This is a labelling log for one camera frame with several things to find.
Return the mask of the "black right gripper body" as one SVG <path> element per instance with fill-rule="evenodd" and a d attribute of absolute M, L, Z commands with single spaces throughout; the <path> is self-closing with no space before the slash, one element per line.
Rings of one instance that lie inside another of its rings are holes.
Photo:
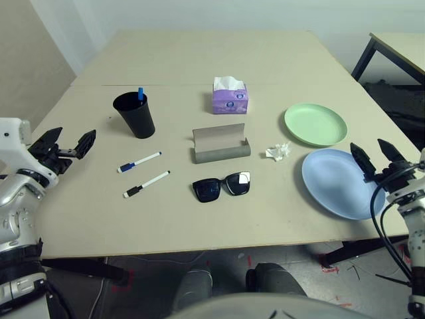
<path fill-rule="evenodd" d="M 370 165 L 364 169 L 365 182 L 375 182 L 379 189 L 394 193 L 408 186 L 410 180 L 416 179 L 414 172 L 420 169 L 419 163 L 396 161 L 384 168 L 381 173 L 375 173 L 376 169 Z"/>

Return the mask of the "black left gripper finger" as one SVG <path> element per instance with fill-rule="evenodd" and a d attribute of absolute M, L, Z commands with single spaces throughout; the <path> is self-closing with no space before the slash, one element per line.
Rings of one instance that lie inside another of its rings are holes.
<path fill-rule="evenodd" d="M 32 155 L 47 155 L 51 148 L 56 145 L 56 141 L 60 136 L 62 127 L 53 128 L 46 131 L 37 141 L 35 141 L 28 151 Z"/>
<path fill-rule="evenodd" d="M 81 160 L 94 145 L 96 139 L 96 130 L 91 130 L 85 133 L 78 141 L 77 146 L 75 147 L 74 157 Z"/>

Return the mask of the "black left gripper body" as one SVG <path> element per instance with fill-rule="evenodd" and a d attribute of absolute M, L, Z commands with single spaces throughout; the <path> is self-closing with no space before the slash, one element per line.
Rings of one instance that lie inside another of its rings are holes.
<path fill-rule="evenodd" d="M 82 154 L 77 150 L 60 150 L 58 146 L 51 148 L 31 146 L 30 154 L 38 160 L 38 162 L 49 168 L 56 175 L 62 175 L 72 164 L 72 158 L 81 159 Z"/>

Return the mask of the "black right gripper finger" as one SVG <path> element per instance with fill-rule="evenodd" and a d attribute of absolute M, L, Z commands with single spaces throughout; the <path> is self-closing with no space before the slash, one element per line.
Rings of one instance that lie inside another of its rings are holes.
<path fill-rule="evenodd" d="M 374 181 L 376 168 L 367 153 L 354 143 L 350 143 L 350 150 L 355 162 L 363 172 L 365 182 Z"/>
<path fill-rule="evenodd" d="M 390 162 L 402 162 L 404 157 L 402 154 L 395 148 L 393 144 L 388 141 L 378 139 L 378 143 L 381 149 L 381 152 Z"/>

